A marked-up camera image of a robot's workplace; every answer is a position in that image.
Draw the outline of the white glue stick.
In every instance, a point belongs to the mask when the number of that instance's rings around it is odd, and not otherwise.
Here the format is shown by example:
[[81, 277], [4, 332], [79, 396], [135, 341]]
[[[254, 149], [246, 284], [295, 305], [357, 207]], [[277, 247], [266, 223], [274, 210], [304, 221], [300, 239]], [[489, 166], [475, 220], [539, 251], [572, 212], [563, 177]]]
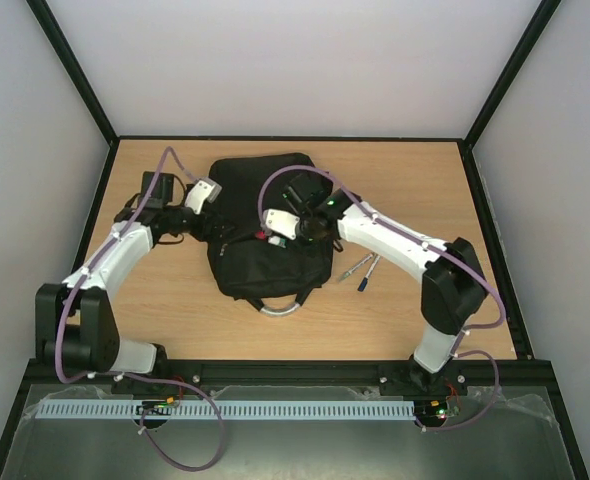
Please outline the white glue stick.
[[287, 241], [284, 238], [279, 237], [279, 236], [271, 236], [268, 238], [268, 243], [271, 245], [280, 247], [280, 248], [285, 248]]

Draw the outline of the blue marker pen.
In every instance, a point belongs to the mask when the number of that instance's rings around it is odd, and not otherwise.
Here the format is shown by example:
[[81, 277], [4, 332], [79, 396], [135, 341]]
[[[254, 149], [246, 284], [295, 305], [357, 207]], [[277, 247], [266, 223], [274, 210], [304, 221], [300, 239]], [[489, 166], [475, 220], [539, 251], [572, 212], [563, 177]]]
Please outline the blue marker pen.
[[381, 256], [380, 255], [375, 255], [373, 258], [373, 261], [371, 262], [371, 264], [368, 267], [368, 270], [366, 271], [364, 277], [362, 278], [357, 291], [358, 292], [364, 292], [365, 289], [368, 286], [369, 280], [375, 270], [375, 268], [378, 266], [379, 262], [380, 262]]

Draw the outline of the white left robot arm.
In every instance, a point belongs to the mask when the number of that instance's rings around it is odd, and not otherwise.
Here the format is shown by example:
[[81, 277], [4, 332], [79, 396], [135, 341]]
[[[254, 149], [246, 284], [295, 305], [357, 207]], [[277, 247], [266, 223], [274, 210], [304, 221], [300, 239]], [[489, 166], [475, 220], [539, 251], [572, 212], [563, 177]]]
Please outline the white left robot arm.
[[166, 235], [199, 241], [208, 237], [222, 191], [209, 177], [183, 187], [173, 203], [177, 176], [147, 171], [138, 194], [115, 216], [108, 236], [89, 259], [59, 284], [42, 285], [35, 296], [36, 358], [52, 364], [63, 383], [71, 367], [79, 375], [150, 374], [164, 355], [160, 345], [120, 335], [113, 297], [136, 264]]

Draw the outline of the black aluminium frame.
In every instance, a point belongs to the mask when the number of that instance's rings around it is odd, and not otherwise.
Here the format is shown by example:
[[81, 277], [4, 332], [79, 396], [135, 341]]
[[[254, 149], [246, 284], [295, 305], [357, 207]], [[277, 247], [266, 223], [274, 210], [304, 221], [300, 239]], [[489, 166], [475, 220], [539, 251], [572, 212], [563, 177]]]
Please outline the black aluminium frame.
[[[68, 76], [73, 81], [78, 93], [89, 109], [93, 119], [105, 137], [109, 151], [104, 162], [99, 183], [93, 197], [93, 203], [84, 225], [84, 230], [77, 249], [74, 264], [79, 266], [82, 255], [90, 245], [91, 230], [99, 216], [100, 203], [103, 200], [109, 177], [115, 163], [120, 144], [125, 137], [118, 135], [111, 126], [104, 109], [92, 90], [66, 36], [45, 1], [31, 1], [28, 4], [41, 30], [46, 35]], [[573, 476], [585, 479], [588, 474], [575, 438], [571, 422], [562, 398], [553, 367], [550, 362], [535, 357], [529, 336], [526, 332], [521, 309], [505, 254], [501, 248], [498, 228], [491, 214], [490, 202], [482, 185], [482, 178], [474, 159], [473, 148], [504, 99], [510, 86], [528, 59], [533, 48], [548, 26], [559, 4], [556, 1], [542, 1], [521, 35], [509, 60], [502, 69], [491, 93], [485, 100], [470, 131], [456, 144], [466, 175], [468, 188], [475, 207], [477, 220], [485, 241], [485, 248], [490, 256], [490, 263], [498, 280], [499, 294], [507, 308], [507, 322], [511, 342], [517, 349], [514, 360], [501, 360], [498, 363], [500, 383], [513, 387], [544, 387], [552, 405], [555, 419], [559, 423], [560, 435], [566, 450], [566, 458]], [[200, 372], [207, 384], [224, 386], [239, 380], [247, 386], [372, 386], [375, 375], [386, 369], [407, 367], [407, 360], [373, 360], [373, 361], [251, 361], [251, 360], [173, 360], [171, 366], [182, 373]]]

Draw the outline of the green marker pen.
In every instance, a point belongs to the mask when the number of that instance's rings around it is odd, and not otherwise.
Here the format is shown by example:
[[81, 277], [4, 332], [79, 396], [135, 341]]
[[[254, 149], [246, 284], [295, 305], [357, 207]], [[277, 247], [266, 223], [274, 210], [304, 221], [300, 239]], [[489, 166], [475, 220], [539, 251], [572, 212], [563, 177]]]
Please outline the green marker pen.
[[353, 275], [357, 270], [359, 270], [361, 267], [363, 267], [364, 265], [366, 265], [373, 258], [374, 258], [374, 254], [373, 253], [369, 253], [369, 254], [365, 255], [357, 263], [355, 263], [350, 268], [348, 268], [345, 272], [343, 272], [338, 277], [338, 282], [342, 282], [345, 279], [347, 279], [348, 277], [350, 277], [351, 275]]

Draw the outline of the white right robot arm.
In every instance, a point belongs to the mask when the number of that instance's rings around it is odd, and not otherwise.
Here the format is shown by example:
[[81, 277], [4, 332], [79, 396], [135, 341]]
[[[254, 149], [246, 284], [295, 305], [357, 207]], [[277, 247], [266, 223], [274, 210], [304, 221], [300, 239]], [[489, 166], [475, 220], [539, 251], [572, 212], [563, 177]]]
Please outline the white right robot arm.
[[359, 245], [401, 268], [420, 285], [420, 311], [426, 322], [411, 361], [411, 379], [420, 390], [435, 390], [446, 379], [464, 326], [485, 301], [488, 283], [472, 244], [433, 238], [404, 226], [340, 187], [306, 202], [293, 193], [284, 199], [292, 213], [262, 212], [265, 226], [289, 240], [342, 240]]

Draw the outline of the black backpack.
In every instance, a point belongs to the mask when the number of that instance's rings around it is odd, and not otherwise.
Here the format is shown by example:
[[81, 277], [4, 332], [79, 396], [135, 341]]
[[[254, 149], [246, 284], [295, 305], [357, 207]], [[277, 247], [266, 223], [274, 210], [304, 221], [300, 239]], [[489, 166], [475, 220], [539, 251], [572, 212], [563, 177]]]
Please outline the black backpack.
[[290, 240], [260, 225], [266, 209], [295, 214], [332, 193], [330, 180], [303, 169], [313, 165], [308, 155], [295, 152], [220, 159], [209, 170], [222, 187], [207, 246], [213, 277], [223, 295], [245, 300], [266, 316], [294, 313], [331, 277], [330, 239]]

